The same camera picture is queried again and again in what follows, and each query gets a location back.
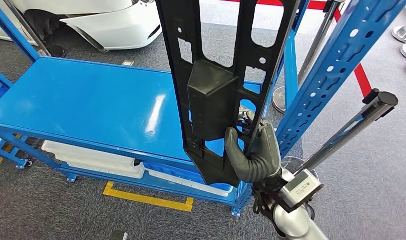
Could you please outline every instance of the black plastic panel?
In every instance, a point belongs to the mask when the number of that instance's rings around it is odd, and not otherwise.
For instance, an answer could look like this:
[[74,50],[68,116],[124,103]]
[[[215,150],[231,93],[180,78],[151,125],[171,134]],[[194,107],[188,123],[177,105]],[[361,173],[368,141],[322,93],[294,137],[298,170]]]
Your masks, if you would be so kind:
[[[284,13],[276,41],[271,47],[262,47],[251,39],[257,0],[241,0],[234,61],[231,67],[224,67],[203,55],[199,0],[156,1],[175,86],[184,149],[206,184],[237,186],[239,183],[226,153],[223,157],[216,155],[205,147],[205,141],[223,138],[226,127],[236,128],[240,101],[250,100],[256,107],[254,121],[248,134],[238,131],[245,143],[244,152],[250,153],[263,106],[269,99],[266,94],[279,67],[299,5],[299,0],[281,2]],[[178,38],[191,43],[194,64],[181,58]],[[243,87],[246,66],[266,72],[259,94]]]

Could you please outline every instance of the yellow floor tape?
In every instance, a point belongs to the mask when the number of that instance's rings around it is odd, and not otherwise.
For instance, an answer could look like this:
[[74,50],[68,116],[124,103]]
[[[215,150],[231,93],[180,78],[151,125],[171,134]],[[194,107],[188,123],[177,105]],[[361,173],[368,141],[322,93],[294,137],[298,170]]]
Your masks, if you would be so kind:
[[116,198],[131,200],[135,202],[145,203],[145,204],[153,204],[160,207],[176,209],[181,211],[190,212],[192,209],[192,203],[194,199],[192,197],[187,197],[187,201],[185,203],[177,202],[177,201],[170,201],[165,199],[160,199],[152,196],[144,196],[139,194],[134,194],[125,191],[119,191],[112,189],[113,182],[108,181],[106,184],[106,188],[104,189],[103,194],[107,196],[112,196]]
[[13,148],[13,145],[9,144],[9,145],[7,145],[7,146],[5,147],[4,151],[6,151],[6,152],[9,153],[9,152],[12,150],[12,148]]

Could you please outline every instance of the blue storage bin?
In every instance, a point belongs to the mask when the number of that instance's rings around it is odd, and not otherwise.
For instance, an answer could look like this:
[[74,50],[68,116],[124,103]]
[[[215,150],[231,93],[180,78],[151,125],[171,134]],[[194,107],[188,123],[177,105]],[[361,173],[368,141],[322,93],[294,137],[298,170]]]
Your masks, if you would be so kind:
[[[157,172],[161,172],[164,174],[169,174],[174,177],[190,180],[199,184],[205,184],[203,178],[201,177],[198,170],[185,170],[182,168],[169,166],[161,163],[147,163],[144,162],[144,167],[146,169],[151,169]],[[214,183],[209,185],[213,188],[217,188],[224,191],[229,191],[231,189],[231,185],[226,183]]]

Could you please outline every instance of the robotic arm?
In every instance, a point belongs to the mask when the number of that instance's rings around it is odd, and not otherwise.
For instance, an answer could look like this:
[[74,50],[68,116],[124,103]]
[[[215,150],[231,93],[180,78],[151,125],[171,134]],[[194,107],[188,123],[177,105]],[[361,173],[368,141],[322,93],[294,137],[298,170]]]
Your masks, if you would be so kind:
[[278,143],[272,124],[261,121],[254,150],[247,159],[238,146],[232,127],[225,132],[225,151],[238,178],[253,183],[253,212],[267,217],[279,236],[289,240],[327,240],[309,217],[306,202],[321,187],[308,170],[294,176],[281,167]]

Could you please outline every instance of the cable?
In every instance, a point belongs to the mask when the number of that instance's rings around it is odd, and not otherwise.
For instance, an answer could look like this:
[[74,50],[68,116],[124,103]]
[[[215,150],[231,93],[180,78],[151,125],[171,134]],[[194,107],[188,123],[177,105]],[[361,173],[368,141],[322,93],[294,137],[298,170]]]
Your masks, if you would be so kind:
[[310,212],[311,212],[310,219],[315,220],[315,210],[308,202],[306,202],[305,205],[306,205],[306,208],[310,209]]

